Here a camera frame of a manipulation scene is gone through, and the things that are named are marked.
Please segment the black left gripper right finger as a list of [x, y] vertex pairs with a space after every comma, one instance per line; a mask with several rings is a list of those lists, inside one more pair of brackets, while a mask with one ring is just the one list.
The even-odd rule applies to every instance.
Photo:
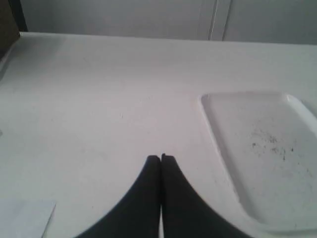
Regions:
[[161, 207], [165, 238], [248, 238], [196, 193], [173, 156], [161, 156]]

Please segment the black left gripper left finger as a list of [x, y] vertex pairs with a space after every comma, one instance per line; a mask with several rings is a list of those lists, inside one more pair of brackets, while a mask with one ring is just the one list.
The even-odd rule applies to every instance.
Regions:
[[133, 185], [121, 200], [79, 238], [158, 238], [160, 158], [147, 157]]

